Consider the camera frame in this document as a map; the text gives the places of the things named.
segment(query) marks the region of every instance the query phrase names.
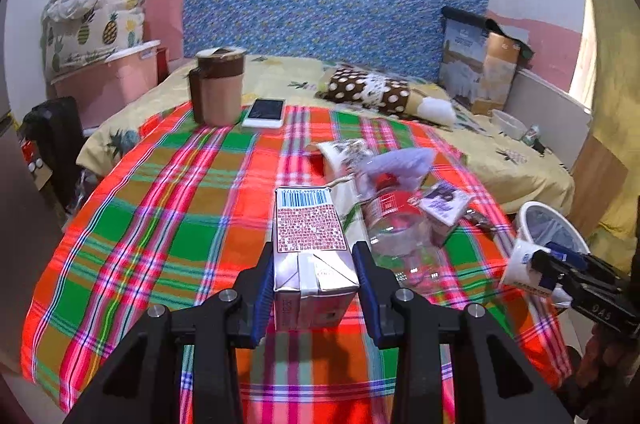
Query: thermos lid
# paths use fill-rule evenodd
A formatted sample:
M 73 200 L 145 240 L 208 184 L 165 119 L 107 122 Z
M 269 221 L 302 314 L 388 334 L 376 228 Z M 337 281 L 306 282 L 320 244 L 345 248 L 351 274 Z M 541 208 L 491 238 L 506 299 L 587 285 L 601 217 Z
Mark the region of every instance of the thermos lid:
M 196 53 L 196 58 L 214 61 L 231 61 L 243 58 L 245 54 L 246 49 L 242 47 L 213 47 L 198 51 Z

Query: plastic bottle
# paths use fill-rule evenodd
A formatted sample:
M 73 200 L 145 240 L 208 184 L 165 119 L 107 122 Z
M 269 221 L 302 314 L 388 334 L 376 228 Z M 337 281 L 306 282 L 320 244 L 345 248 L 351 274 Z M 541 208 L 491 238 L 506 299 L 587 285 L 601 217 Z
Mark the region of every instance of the plastic bottle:
M 527 146 L 533 146 L 533 143 L 538 137 L 540 137 L 540 127 L 538 125 L 531 125 L 520 140 Z
M 378 176 L 376 191 L 364 208 L 374 261 L 391 269 L 403 287 L 420 293 L 437 290 L 439 250 L 431 243 L 431 226 L 417 205 L 419 196 L 400 189 L 389 173 Z

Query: yellow bedsheet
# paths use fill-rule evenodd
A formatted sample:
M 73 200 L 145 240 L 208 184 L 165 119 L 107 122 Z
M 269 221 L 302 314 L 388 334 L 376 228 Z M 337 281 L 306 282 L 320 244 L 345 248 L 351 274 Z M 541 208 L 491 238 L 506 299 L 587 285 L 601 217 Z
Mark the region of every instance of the yellow bedsheet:
M 77 163 L 99 176 L 106 176 L 118 162 L 119 141 L 128 134 L 135 140 L 138 128 L 149 117 L 189 99 L 187 73 L 194 62 L 175 70 L 162 84 L 129 104 L 105 121 L 82 147 Z M 332 104 L 316 98 L 318 82 L 325 65 L 312 58 L 247 56 L 242 101 L 250 104 L 258 97 L 285 99 L 290 105 L 332 106 L 353 111 L 353 106 Z M 422 92 L 439 98 L 447 94 L 436 85 L 417 85 Z M 460 107 L 463 115 L 471 115 Z M 359 115 L 375 117 L 375 112 L 358 110 Z M 439 128 L 440 135 L 466 154 L 468 168 L 475 173 L 505 213 L 515 213 L 524 202 L 537 200 L 568 213 L 574 197 L 574 180 L 554 155 L 545 157 L 519 141 L 500 135 L 482 116 L 474 120 L 486 131 L 465 128 Z M 497 150 L 516 152 L 516 164 L 505 160 Z

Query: plaid blanket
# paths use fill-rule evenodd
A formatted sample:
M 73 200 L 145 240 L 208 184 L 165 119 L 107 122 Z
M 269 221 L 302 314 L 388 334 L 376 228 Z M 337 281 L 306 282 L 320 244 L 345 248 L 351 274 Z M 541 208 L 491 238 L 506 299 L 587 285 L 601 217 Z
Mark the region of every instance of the plaid blanket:
M 483 303 L 551 385 L 570 372 L 549 307 L 516 289 L 497 290 L 513 238 L 503 213 L 459 162 L 417 123 L 288 107 L 280 130 L 194 124 L 190 104 L 158 126 L 107 176 L 70 225 L 34 292 L 24 325 L 22 371 L 68 411 L 147 306 L 181 309 L 231 287 L 252 267 L 271 232 L 273 189 L 324 181 L 309 143 L 362 137 L 379 152 L 438 151 L 436 178 L 475 196 L 472 206 L 500 229 L 494 241 L 466 222 L 446 243 L 442 291 L 457 308 Z M 446 420 L 454 415 L 452 372 L 441 348 Z M 258 422 L 388 422 L 396 350 L 367 336 L 357 297 L 335 330 L 276 333 L 238 350 L 245 419 Z M 193 351 L 183 361 L 181 421 L 191 421 Z

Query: smartphone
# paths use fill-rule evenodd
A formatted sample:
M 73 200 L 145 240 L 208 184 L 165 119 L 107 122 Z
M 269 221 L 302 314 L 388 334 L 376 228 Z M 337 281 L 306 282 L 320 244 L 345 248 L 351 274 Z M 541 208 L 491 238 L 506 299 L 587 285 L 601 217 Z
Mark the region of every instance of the smartphone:
M 284 123 L 284 100 L 258 98 L 242 122 L 243 127 L 280 128 Z

